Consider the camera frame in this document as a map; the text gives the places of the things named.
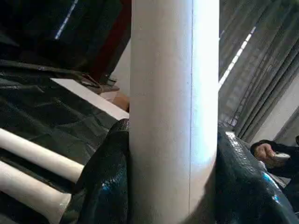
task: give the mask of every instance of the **dark sleeve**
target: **dark sleeve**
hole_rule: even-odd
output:
[[[251,146],[251,153],[254,155],[255,148],[264,143],[271,145],[272,150],[275,152],[286,153],[291,156],[291,158],[286,162],[285,166],[281,168],[268,169],[270,173],[273,173],[277,176],[291,178],[293,175],[299,172],[299,147],[286,146],[283,144],[277,144],[273,141],[262,140]]]
[[[275,143],[273,141],[269,141],[269,140],[261,140],[255,144],[253,144],[250,148],[251,153],[254,155],[255,148],[264,143],[271,145],[272,150],[275,152],[286,153],[286,154],[289,154],[291,157],[292,156],[299,157],[299,147],[285,146],[283,144],[277,144],[277,143]]]

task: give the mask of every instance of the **white pole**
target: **white pole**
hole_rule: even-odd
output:
[[[58,224],[71,194],[61,193],[33,177],[0,161],[0,191]]]
[[[0,128],[0,147],[74,183],[84,166]]]
[[[219,1],[133,1],[132,220],[213,223]]]

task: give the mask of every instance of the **black plastic sheet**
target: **black plastic sheet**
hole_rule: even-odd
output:
[[[128,119],[117,122],[89,160],[60,224],[126,224],[129,172]]]
[[[0,127],[85,165],[116,119],[56,84],[53,74],[0,71]],[[0,160],[62,192],[74,184],[0,150]],[[0,193],[0,224],[48,223]]]
[[[218,224],[299,224],[278,185],[224,127],[218,130],[215,207]]]

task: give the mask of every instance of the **white wall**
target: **white wall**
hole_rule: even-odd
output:
[[[263,139],[273,140],[276,137],[299,106],[298,96],[299,74],[294,78],[282,98],[275,105],[266,121],[254,136],[251,144]]]
[[[117,78],[116,86],[126,96],[130,96],[130,75],[131,75],[131,40],[128,42],[111,77]]]

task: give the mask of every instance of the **black tarp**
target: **black tarp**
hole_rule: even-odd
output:
[[[85,165],[116,122],[52,81],[53,73],[0,70],[0,127]],[[62,192],[74,184],[0,149],[0,160]],[[0,224],[47,223],[0,193]]]
[[[0,35],[0,58],[89,71],[122,8],[120,0],[0,0],[0,34],[18,44]]]
[[[235,134],[218,127],[215,218],[218,224],[299,224],[271,176]]]

